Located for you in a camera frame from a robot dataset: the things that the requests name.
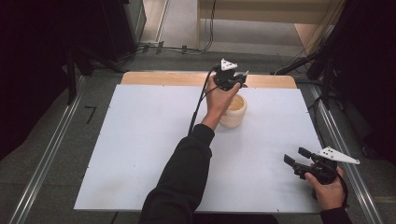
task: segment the black curtain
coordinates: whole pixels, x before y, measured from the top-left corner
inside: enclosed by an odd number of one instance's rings
[[[333,46],[334,86],[373,129],[363,144],[396,164],[396,2],[348,3],[356,8]]]
[[[36,1],[0,1],[0,160],[67,86],[64,43],[51,23]]]

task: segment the hand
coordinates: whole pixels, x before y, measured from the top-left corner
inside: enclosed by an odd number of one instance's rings
[[[339,166],[337,166],[337,173],[341,177],[344,177],[344,171]],[[314,187],[319,205],[323,210],[339,208],[343,205],[344,189],[338,177],[329,185],[320,184],[318,180],[309,173],[305,173],[305,178],[312,187]]]
[[[223,91],[217,87],[215,81],[213,80],[213,77],[214,76],[211,76],[209,78],[205,90],[205,93],[207,93],[207,113],[202,120],[202,124],[215,131],[216,127],[219,124],[221,116],[224,115],[228,106],[231,104],[231,101],[233,100],[233,97],[236,95],[236,93],[239,91],[241,84],[236,83],[229,91]]]

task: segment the black sleeve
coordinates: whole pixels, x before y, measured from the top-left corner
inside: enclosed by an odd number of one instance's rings
[[[352,221],[349,219],[347,215],[347,211],[342,208],[334,208],[330,210],[324,210],[320,212],[320,217],[323,221],[323,224],[334,224],[334,223],[342,223],[342,224],[352,224]]]
[[[181,139],[157,187],[148,194],[139,223],[192,223],[204,194],[214,136],[213,130],[197,124]]]

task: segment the gray floor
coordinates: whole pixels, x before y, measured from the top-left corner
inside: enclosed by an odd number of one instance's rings
[[[173,51],[163,51],[156,55],[154,50],[144,54],[137,54],[125,64],[125,69],[142,70],[170,70],[170,71],[207,71],[221,58],[238,63],[241,71],[249,70],[252,74],[268,74],[292,62],[293,53],[232,53],[207,52],[201,55],[182,55]],[[296,80],[304,75],[293,72]],[[35,197],[25,223],[110,223],[113,212],[79,212],[73,210],[78,190],[90,160],[96,139],[106,115],[106,109],[113,91],[120,83],[122,74],[108,69],[97,69],[92,77],[84,77],[85,87],[76,113],[71,119],[64,138],[59,146],[54,160],[49,168],[43,185]],[[314,97],[310,91],[310,84],[299,84],[306,104],[311,105]],[[68,92],[65,91],[53,103],[51,108],[37,123],[28,139],[0,161],[0,223],[7,223],[18,205],[24,188],[32,177],[40,162],[59,120],[66,110]],[[92,110],[85,106],[96,106],[91,121],[87,124]],[[361,154],[361,144],[348,117],[336,105],[332,105],[332,112],[336,116],[337,124],[351,150],[353,157],[361,160],[359,170],[368,190],[375,199],[375,205],[384,223],[396,223],[396,167],[385,160],[369,160]],[[323,120],[319,120],[319,128],[324,134],[326,145],[333,145]],[[368,223],[362,212],[361,205],[353,188],[349,184],[351,205],[348,213],[354,223]],[[115,223],[137,223],[139,214],[122,212]],[[318,215],[276,215],[279,223],[320,223]]]

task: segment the wire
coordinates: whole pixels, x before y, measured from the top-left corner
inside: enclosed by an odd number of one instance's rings
[[[311,84],[311,85],[316,85],[319,87],[322,87],[323,84],[318,83],[318,82],[314,82],[314,81],[296,81],[296,84]]]
[[[131,54],[128,54],[126,60],[125,60],[124,62],[122,62],[122,63],[117,64],[117,66],[118,66],[118,67],[123,67],[126,63],[129,62],[129,60],[131,60],[131,58],[132,58],[133,56],[135,56],[136,54],[138,54],[138,53],[140,53],[140,52],[142,52],[142,51],[143,51],[143,49],[137,49],[136,52],[131,53]]]
[[[304,64],[304,67],[305,67],[305,69],[306,69],[306,70],[309,70],[309,68],[308,68],[308,67],[306,67],[306,64]]]
[[[304,72],[300,72],[297,68],[294,69],[294,71],[296,71],[298,74],[305,74]]]
[[[114,214],[114,217],[111,219],[110,224],[114,224],[118,215],[119,215],[119,212],[116,212],[116,214]]]
[[[344,180],[344,178],[341,177],[341,175],[338,174],[338,172],[335,171],[335,170],[334,170],[332,167],[330,167],[329,165],[327,165],[327,164],[325,164],[324,162],[321,162],[321,161],[320,161],[319,163],[320,163],[320,165],[326,167],[327,169],[329,169],[330,171],[332,171],[334,174],[336,174],[337,177],[340,179],[341,186],[343,187],[343,190],[344,190],[344,200],[343,200],[343,205],[342,205],[342,207],[343,207],[343,208],[349,207],[349,205],[347,204],[347,198],[348,198],[348,196],[349,196],[349,191],[348,191],[348,189],[347,189],[347,183],[346,183],[346,181]]]
[[[318,115],[317,115],[317,113],[318,113],[318,105],[319,105],[319,102],[322,100],[322,98],[323,98],[323,96],[320,95],[317,99],[315,99],[314,103],[311,106],[309,106],[307,109],[308,110],[310,110],[311,108],[314,109],[314,112],[313,112],[313,115],[314,115],[314,128],[317,131],[317,134],[319,136],[319,142],[321,143],[322,147],[325,147],[326,146],[326,142],[324,141],[322,132],[319,129],[319,126],[318,126]],[[328,98],[329,99],[338,99],[336,96],[328,96]]]
[[[206,97],[210,92],[212,92],[213,90],[217,89],[218,87],[219,87],[219,86],[217,86],[217,87],[213,88],[212,90],[208,91],[208,92],[205,94],[203,100],[205,99],[205,97]]]
[[[181,49],[181,48],[170,48],[170,47],[161,47],[161,49],[172,50],[172,51],[180,52],[180,53],[183,53],[183,54],[191,54],[191,55],[202,54],[202,53],[208,51],[210,49],[210,47],[212,46],[212,43],[213,43],[213,33],[214,33],[213,32],[213,27],[214,27],[213,20],[215,19],[215,11],[216,11],[216,0],[213,1],[212,13],[211,13],[211,16],[210,16],[210,37],[209,37],[209,42],[207,43],[207,45],[206,45],[206,47],[204,49]],[[158,46],[149,46],[147,48],[147,44],[143,44],[143,45],[140,45],[140,46],[145,46],[145,48],[147,50],[149,50],[149,49],[157,49],[158,48]]]
[[[318,27],[320,26],[320,24],[323,22],[324,18],[327,17],[327,14],[329,13],[329,8],[330,8],[331,2],[332,2],[332,0],[329,2],[329,5],[327,5],[326,14],[325,14],[324,17],[320,20],[320,23],[316,26],[316,28],[315,28],[313,34],[311,35],[311,37],[309,38],[309,40],[307,41],[307,43],[309,43],[309,41],[312,39],[312,37],[313,37],[315,31],[318,29]],[[331,20],[332,20],[332,17],[335,15],[335,12],[336,12],[337,9],[341,6],[341,4],[342,4],[342,2],[340,2],[340,3],[337,5],[337,8],[336,8],[335,11],[332,13],[332,15],[330,16],[330,19],[329,19],[328,22],[326,23],[326,27],[330,24],[330,22],[331,22]],[[276,70],[275,73],[274,73],[274,76],[276,76],[276,73],[277,73],[278,71],[282,70],[283,68],[285,68],[285,67],[287,67],[287,66],[290,66],[290,65],[291,65],[290,62],[293,61],[293,62],[295,63],[295,62],[296,62],[298,59],[300,59],[300,58],[306,58],[306,57],[300,57],[300,55],[302,55],[303,52],[306,51],[309,47],[311,47],[311,46],[317,44],[318,41],[321,40],[324,36],[326,36],[329,32],[330,32],[330,30],[327,30],[320,38],[318,38],[317,40],[315,40],[312,44],[310,44],[310,45],[308,45],[308,46],[305,46],[300,52],[298,52],[294,57],[292,57],[292,58],[288,61],[288,64],[287,64],[287,65],[285,65],[285,66],[279,68],[278,70]]]
[[[205,82],[204,82],[204,86],[202,87],[201,95],[200,95],[199,100],[198,100],[198,105],[197,105],[197,107],[196,107],[194,113],[192,114],[192,119],[191,119],[190,128],[189,128],[189,135],[192,133],[192,127],[194,126],[195,119],[196,119],[197,114],[198,114],[199,106],[201,105],[201,102],[204,100],[205,96],[207,96],[207,94],[204,95],[204,93],[205,93],[205,89],[206,89],[206,86],[207,86],[207,82],[208,82],[208,80],[209,80],[209,77],[210,77],[210,75],[212,74],[212,72],[215,71],[217,68],[218,68],[217,66],[214,66],[214,67],[213,67],[212,69],[210,69],[210,71],[207,73],[207,76],[206,76],[206,79],[205,79]]]

